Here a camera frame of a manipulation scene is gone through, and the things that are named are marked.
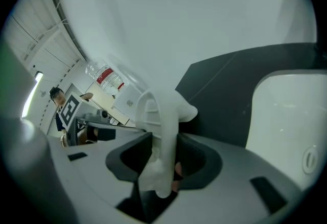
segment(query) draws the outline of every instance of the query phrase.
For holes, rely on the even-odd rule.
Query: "person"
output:
[[[59,113],[66,102],[66,96],[65,96],[64,92],[62,91],[62,89],[60,89],[58,87],[53,87],[49,91],[49,94],[50,94],[50,99],[53,101],[53,103],[55,103],[56,106],[59,106],[59,110],[56,112],[56,117],[55,117],[57,129],[58,129],[58,131],[62,131],[65,134],[66,129],[62,125],[61,119],[59,117]],[[80,97],[86,101],[89,101],[89,99],[91,99],[93,97],[93,94],[89,92],[89,93],[80,95]]]

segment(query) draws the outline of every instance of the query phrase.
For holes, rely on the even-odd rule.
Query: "hat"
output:
[[[62,89],[58,87],[52,87],[52,89],[49,91],[50,99],[53,101],[54,96],[59,92],[63,92]]]

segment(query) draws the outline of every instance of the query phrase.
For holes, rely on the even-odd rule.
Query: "plastic bottle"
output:
[[[89,74],[109,95],[116,95],[124,86],[123,79],[102,59],[95,59],[88,63],[85,73]]]

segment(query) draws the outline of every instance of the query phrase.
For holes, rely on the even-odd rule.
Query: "tube light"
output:
[[[32,101],[33,95],[35,93],[35,90],[36,90],[36,88],[37,88],[37,86],[38,86],[38,84],[39,84],[42,76],[43,76],[43,73],[41,73],[41,72],[38,72],[36,74],[36,77],[35,77],[36,84],[35,84],[34,88],[32,89],[29,97],[27,98],[27,101],[25,102],[25,105],[24,105],[24,108],[23,108],[22,114],[21,114],[21,117],[22,118],[26,117],[27,116],[27,113],[29,112],[29,108],[30,108],[30,105],[31,105],[31,101]]]

